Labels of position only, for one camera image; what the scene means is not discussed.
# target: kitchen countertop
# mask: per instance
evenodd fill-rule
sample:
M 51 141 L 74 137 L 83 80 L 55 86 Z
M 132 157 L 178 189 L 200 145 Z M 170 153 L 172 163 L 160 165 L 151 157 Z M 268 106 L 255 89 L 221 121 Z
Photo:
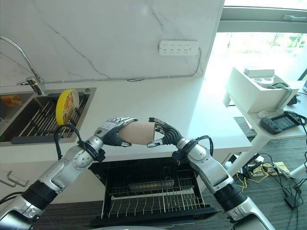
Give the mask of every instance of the kitchen countertop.
M 136 117 L 145 122 L 157 117 L 178 129 L 186 138 L 209 135 L 214 153 L 247 151 L 251 143 L 227 114 L 222 101 L 215 101 L 214 87 L 202 78 L 154 79 L 137 82 L 125 80 L 88 81 L 47 84 L 46 90 L 97 87 L 93 100 L 80 128 L 82 139 L 92 136 L 107 119 L 116 116 Z M 1 87 L 1 93 L 29 91 L 29 86 Z M 209 146 L 207 140 L 200 142 Z M 64 154 L 74 143 L 62 143 Z M 174 146 L 133 145 L 129 148 L 104 146 L 105 161 L 166 157 Z M 0 147 L 0 162 L 56 161 L 54 143 Z

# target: white box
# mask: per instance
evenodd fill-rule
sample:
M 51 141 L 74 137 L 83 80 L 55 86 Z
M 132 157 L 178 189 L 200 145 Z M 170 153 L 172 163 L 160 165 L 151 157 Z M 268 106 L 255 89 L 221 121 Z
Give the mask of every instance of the white box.
M 292 89 L 292 93 L 281 108 L 284 108 L 298 91 L 297 88 L 292 87 L 290 84 L 289 86 Z M 233 98 L 248 113 L 256 113 L 262 110 L 267 112 L 275 111 L 281 100 L 289 93 L 285 89 L 263 88 L 248 77 L 243 69 L 238 70 L 237 68 L 233 68 L 226 90 L 230 98 Z

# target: chrome faucet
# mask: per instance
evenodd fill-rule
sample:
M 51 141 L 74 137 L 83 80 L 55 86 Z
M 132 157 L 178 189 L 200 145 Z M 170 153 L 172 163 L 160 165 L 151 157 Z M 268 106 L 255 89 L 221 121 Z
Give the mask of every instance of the chrome faucet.
M 13 47 L 15 47 L 23 56 L 24 60 L 26 61 L 26 63 L 28 64 L 30 70 L 33 72 L 34 77 L 28 77 L 25 79 L 25 81 L 19 82 L 17 84 L 28 84 L 32 87 L 32 89 L 34 90 L 34 92 L 38 95 L 38 96 L 45 96 L 45 85 L 44 85 L 44 81 L 43 79 L 39 76 L 38 72 L 36 71 L 36 69 L 34 68 L 34 66 L 32 65 L 32 63 L 30 62 L 28 56 L 25 54 L 25 52 L 12 40 L 10 40 L 9 38 L 0 35 L 0 39 L 10 43 Z

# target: kitchen sink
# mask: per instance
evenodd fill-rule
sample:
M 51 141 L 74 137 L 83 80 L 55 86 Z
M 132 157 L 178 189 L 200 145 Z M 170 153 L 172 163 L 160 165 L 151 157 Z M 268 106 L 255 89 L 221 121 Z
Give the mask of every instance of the kitchen sink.
M 80 129 L 90 106 L 96 88 L 79 88 L 79 107 L 71 116 L 69 124 Z M 53 142 L 53 134 L 58 127 L 55 110 L 58 98 L 63 90 L 47 90 L 46 96 L 37 96 L 32 92 L 15 92 L 23 104 L 8 106 L 1 95 L 0 146 L 38 144 Z M 64 127 L 60 133 L 60 142 L 74 142 L 76 134 Z

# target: window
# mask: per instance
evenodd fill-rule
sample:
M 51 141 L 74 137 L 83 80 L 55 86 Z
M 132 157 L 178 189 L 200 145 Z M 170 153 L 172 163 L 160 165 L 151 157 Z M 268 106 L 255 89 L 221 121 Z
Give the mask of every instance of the window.
M 276 7 L 307 10 L 306 0 L 225 0 L 225 6 Z
M 297 80 L 306 59 L 307 0 L 226 0 L 205 78 L 224 88 L 239 66 L 275 69 L 285 81 Z

